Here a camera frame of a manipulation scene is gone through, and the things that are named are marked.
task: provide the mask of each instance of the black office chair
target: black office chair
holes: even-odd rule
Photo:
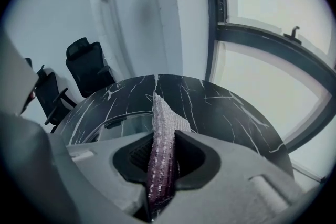
[[[81,38],[72,43],[67,49],[66,65],[83,97],[115,83],[110,67],[104,66],[99,42],[89,44],[86,38]]]
[[[47,125],[48,123],[51,123],[52,125],[55,125],[51,131],[53,133],[59,123],[70,112],[70,110],[63,105],[61,99],[66,101],[73,108],[76,104],[65,95],[68,88],[65,88],[61,92],[58,91],[55,73],[52,72],[47,75],[44,72],[43,67],[44,65],[37,72],[39,78],[36,83],[35,94],[47,117],[44,124]]]

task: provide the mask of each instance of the white pipe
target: white pipe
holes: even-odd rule
[[[98,39],[103,50],[105,60],[112,69],[115,81],[125,79],[118,65],[118,61],[113,53],[112,46],[109,43],[107,32],[104,25],[101,0],[90,0],[93,20],[96,25]]]

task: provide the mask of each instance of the purple cloth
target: purple cloth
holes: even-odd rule
[[[153,96],[154,141],[148,165],[147,194],[155,219],[174,196],[175,130],[190,132],[188,120],[177,115],[156,93]]]

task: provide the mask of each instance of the marble tabletop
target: marble tabletop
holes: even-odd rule
[[[152,112],[154,90],[194,132],[249,147],[293,176],[283,141],[257,109],[233,92],[190,77],[151,75],[115,83],[79,103],[55,133],[67,145],[80,144],[110,118]]]

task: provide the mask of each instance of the chair armrest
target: chair armrest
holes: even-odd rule
[[[97,75],[104,74],[104,73],[108,72],[109,70],[110,70],[109,66],[104,66],[102,69],[100,69],[100,71],[97,73]]]
[[[70,106],[72,106],[73,108],[74,108],[75,106],[77,106],[76,103],[73,102],[73,100],[71,100],[69,97],[67,97],[67,96],[65,95],[65,93],[66,93],[67,90],[68,90],[68,88],[65,88],[64,90],[62,90],[62,91],[56,96],[56,98],[53,100],[53,104],[54,104],[54,105],[56,105],[57,102],[58,102],[58,100],[60,100],[60,99],[62,98],[64,101],[66,101],[66,102],[67,102]]]
[[[56,113],[57,109],[58,109],[58,106],[54,107],[54,109],[49,114],[47,120],[45,121],[44,125],[48,125],[50,123],[51,118],[52,118],[52,116],[54,116],[54,114]]]

